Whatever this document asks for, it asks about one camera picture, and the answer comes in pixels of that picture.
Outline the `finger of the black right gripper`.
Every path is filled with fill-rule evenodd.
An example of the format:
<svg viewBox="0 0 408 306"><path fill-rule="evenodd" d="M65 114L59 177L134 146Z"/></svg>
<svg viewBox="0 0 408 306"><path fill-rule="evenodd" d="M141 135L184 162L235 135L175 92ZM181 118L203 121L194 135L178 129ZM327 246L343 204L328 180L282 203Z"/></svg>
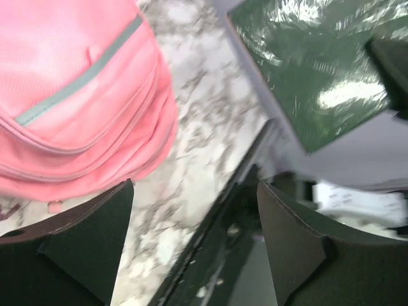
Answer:
<svg viewBox="0 0 408 306"><path fill-rule="evenodd" d="M407 111L407 40L372 38L365 50L374 63L386 92L390 108Z"/></svg>

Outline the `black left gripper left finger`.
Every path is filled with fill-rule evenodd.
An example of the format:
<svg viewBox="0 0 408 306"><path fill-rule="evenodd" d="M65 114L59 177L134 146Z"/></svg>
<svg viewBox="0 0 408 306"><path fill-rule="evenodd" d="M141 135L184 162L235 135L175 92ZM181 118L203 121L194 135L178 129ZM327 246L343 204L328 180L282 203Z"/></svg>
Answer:
<svg viewBox="0 0 408 306"><path fill-rule="evenodd" d="M1 305L110 305L128 231L130 180L1 236Z"/></svg>

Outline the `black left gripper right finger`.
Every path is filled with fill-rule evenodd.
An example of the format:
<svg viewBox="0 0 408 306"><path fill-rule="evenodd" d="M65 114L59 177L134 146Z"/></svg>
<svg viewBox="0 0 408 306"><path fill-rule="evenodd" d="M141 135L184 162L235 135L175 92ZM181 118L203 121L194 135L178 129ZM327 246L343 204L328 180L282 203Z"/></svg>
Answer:
<svg viewBox="0 0 408 306"><path fill-rule="evenodd" d="M278 305L407 305L407 241L341 224L260 182Z"/></svg>

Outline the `dark green hardcover book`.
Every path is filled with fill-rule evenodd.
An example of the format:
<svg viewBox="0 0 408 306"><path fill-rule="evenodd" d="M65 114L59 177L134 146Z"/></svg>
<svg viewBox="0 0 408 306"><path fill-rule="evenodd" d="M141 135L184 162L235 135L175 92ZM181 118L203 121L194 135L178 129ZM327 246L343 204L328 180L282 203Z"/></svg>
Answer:
<svg viewBox="0 0 408 306"><path fill-rule="evenodd" d="M407 39L406 1L244 1L228 17L307 152L388 108L365 44Z"/></svg>

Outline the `pink student backpack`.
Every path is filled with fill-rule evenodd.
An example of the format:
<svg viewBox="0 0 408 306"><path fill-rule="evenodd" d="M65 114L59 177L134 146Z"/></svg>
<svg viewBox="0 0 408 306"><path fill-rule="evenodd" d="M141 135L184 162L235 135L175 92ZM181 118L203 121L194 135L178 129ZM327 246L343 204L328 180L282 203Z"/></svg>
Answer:
<svg viewBox="0 0 408 306"><path fill-rule="evenodd" d="M177 132L135 1L1 2L1 194L59 201L141 179Z"/></svg>

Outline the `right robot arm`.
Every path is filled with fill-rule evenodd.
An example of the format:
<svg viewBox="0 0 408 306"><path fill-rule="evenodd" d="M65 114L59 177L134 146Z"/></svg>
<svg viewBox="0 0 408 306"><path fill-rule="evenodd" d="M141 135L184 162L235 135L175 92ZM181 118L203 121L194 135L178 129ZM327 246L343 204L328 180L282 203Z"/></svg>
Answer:
<svg viewBox="0 0 408 306"><path fill-rule="evenodd" d="M290 65L272 87L288 144L275 187L363 231L407 238L407 40L370 38L341 72Z"/></svg>

